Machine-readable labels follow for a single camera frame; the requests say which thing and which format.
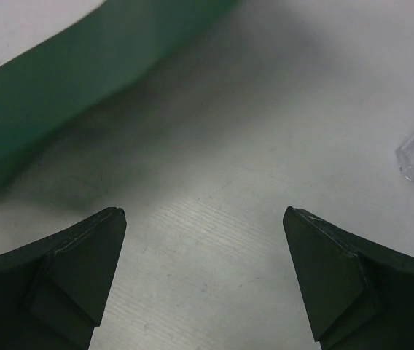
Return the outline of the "green placemat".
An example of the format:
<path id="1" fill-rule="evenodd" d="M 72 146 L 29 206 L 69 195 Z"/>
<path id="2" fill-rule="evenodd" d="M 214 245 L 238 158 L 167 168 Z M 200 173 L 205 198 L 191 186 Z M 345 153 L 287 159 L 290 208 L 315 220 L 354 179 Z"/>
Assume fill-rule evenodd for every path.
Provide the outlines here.
<path id="1" fill-rule="evenodd" d="M 0 66 L 0 190 L 83 111 L 141 79 L 233 1 L 105 1 Z"/>

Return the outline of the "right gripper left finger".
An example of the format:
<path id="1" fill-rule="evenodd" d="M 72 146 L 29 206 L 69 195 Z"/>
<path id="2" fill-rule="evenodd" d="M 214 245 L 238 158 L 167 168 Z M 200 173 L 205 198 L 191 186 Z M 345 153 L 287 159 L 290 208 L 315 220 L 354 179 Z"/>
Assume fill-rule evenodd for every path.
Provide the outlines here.
<path id="1" fill-rule="evenodd" d="M 0 254 L 0 349 L 88 349 L 126 231 L 121 208 Z"/>

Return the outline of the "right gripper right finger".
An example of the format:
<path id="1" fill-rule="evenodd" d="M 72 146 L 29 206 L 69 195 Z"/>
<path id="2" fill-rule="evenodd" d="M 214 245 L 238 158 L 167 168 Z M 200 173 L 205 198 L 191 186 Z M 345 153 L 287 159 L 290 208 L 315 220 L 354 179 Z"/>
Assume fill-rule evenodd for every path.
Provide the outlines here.
<path id="1" fill-rule="evenodd" d="M 284 232 L 322 349 L 414 349 L 414 257 L 288 207 Z"/>

